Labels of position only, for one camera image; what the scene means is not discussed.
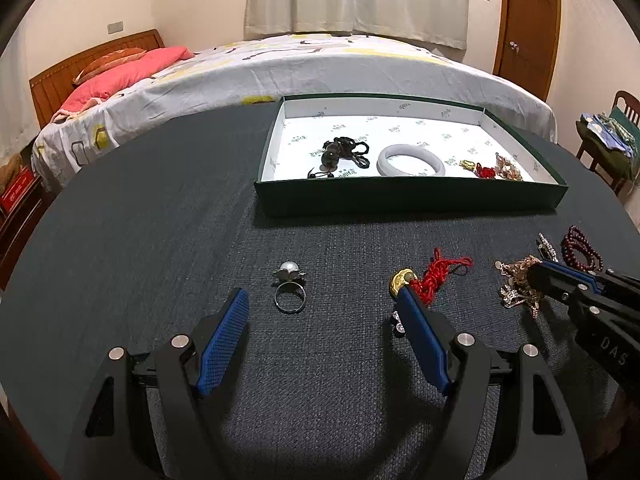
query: pink blanket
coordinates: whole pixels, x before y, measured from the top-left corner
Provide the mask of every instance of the pink blanket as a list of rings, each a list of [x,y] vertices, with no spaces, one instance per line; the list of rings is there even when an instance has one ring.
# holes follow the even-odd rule
[[[185,46],[156,48],[142,58],[111,68],[82,83],[53,114],[52,123],[63,123],[88,110],[120,90],[129,88],[138,81],[164,70],[176,61],[191,59],[193,53]]]

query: box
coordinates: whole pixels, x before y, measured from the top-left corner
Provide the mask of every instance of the box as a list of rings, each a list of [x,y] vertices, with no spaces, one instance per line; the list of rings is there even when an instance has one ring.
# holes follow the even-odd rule
[[[351,137],[369,147],[368,169],[341,159],[335,178],[319,171],[326,140]],[[380,176],[386,146],[411,144],[434,153],[445,176],[414,158],[389,161],[411,176]],[[460,160],[495,166],[513,161],[523,181],[480,179]],[[482,107],[382,94],[312,94],[281,99],[255,182],[267,216],[398,211],[505,212],[553,210],[567,186],[554,168],[508,124]]]
[[[29,168],[25,166],[20,170],[18,176],[0,197],[0,206],[2,206],[2,210],[6,214],[9,214],[20,202],[20,199],[34,180],[35,176]]]

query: round table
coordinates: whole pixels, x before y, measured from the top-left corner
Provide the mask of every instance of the round table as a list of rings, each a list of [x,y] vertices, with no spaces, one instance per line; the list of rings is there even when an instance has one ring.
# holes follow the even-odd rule
[[[2,300],[0,381],[50,463],[62,469],[110,348],[144,352],[190,332],[242,286],[247,336],[202,402],[234,477],[407,478],[432,446],[444,400],[408,341],[392,335],[387,283],[398,269],[423,272],[435,247],[474,266],[450,275],[432,308],[489,346],[538,346],[578,432],[589,431],[615,383],[574,343],[564,306],[551,301],[536,320],[502,307],[494,262],[535,254],[538,232],[558,250],[576,224],[606,266],[640,276],[640,236],[612,190],[571,153],[523,132],[568,184],[555,212],[269,219],[253,182],[276,106],[171,120],[83,168],[40,221]],[[273,305],[272,273],[286,260],[308,272],[307,306],[294,316]],[[497,398],[492,389],[475,475]]]

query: door frame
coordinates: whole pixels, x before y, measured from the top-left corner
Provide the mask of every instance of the door frame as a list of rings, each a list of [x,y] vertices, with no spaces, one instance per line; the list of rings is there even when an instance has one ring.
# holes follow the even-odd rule
[[[504,51],[504,40],[507,34],[507,16],[509,13],[509,0],[502,0],[502,9],[500,10],[500,29],[498,31],[498,45],[495,49],[495,62],[494,62],[494,75],[499,75],[500,67],[502,65],[502,53]],[[546,88],[543,95],[543,101],[549,95],[549,89],[551,88],[551,80],[554,77],[556,70],[556,58],[558,56],[558,43],[560,40],[560,24],[562,17],[562,0],[558,0],[558,16],[556,19],[556,42],[554,44],[554,51],[551,57],[551,71],[549,73],[549,79],[546,82]]]

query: silver ring band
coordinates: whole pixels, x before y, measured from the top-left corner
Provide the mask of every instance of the silver ring band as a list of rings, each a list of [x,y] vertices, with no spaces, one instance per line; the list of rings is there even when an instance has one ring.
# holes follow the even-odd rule
[[[301,291],[302,291],[302,304],[297,307],[297,308],[292,308],[290,310],[283,308],[279,303],[278,303],[278,295],[281,293],[280,289],[285,286],[285,285],[295,285],[296,287],[298,287]],[[281,311],[284,314],[297,314],[299,312],[302,312],[302,309],[305,307],[305,303],[306,303],[306,292],[305,292],[305,287],[303,287],[302,285],[300,285],[297,282],[284,282],[281,283],[280,285],[278,285],[278,288],[276,289],[275,294],[273,295],[273,302],[276,304],[276,307],[278,308],[279,311]]]
[[[421,161],[429,164],[436,172],[434,176],[444,176],[445,169],[442,161],[429,150],[425,150],[420,146],[412,146],[410,144],[392,144],[387,146],[380,152],[378,157],[378,173],[382,176],[414,176],[410,173],[398,170],[395,166],[392,166],[387,160],[390,156],[394,155],[406,155],[414,158],[419,158]]]

